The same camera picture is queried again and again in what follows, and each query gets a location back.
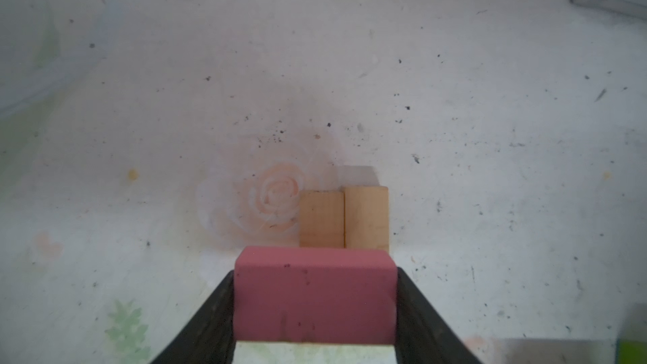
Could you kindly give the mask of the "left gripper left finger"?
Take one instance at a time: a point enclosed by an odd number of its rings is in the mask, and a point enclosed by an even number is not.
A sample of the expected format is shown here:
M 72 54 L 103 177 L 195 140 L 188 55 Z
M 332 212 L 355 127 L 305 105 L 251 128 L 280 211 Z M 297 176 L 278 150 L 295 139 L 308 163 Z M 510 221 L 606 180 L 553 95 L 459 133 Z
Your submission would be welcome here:
M 152 364 L 232 364 L 235 347 L 234 271 L 229 271 Z

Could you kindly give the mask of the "plain wood block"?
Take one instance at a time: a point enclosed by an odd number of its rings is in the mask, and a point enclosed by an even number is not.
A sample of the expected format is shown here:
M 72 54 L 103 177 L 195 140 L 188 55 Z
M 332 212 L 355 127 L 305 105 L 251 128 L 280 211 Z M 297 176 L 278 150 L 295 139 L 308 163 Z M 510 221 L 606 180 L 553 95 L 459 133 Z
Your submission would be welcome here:
M 389 252 L 389 189 L 345 187 L 345 247 Z
M 305 190 L 299 199 L 299 246 L 345 247 L 345 195 L 342 191 Z

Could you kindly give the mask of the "pink wood block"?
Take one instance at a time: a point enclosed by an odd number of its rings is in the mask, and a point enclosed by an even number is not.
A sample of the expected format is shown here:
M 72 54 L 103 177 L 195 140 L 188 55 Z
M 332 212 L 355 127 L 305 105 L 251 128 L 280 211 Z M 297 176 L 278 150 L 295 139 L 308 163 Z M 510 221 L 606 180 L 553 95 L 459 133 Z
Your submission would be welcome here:
M 234 337 L 392 345 L 397 282 L 383 250 L 247 247 L 234 266 Z

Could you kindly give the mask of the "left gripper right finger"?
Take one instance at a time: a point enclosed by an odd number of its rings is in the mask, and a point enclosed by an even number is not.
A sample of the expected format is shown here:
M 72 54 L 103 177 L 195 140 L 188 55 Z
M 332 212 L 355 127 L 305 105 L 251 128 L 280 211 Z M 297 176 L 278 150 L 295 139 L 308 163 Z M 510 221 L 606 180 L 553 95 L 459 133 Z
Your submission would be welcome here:
M 402 268 L 398 269 L 396 306 L 398 364 L 481 363 Z

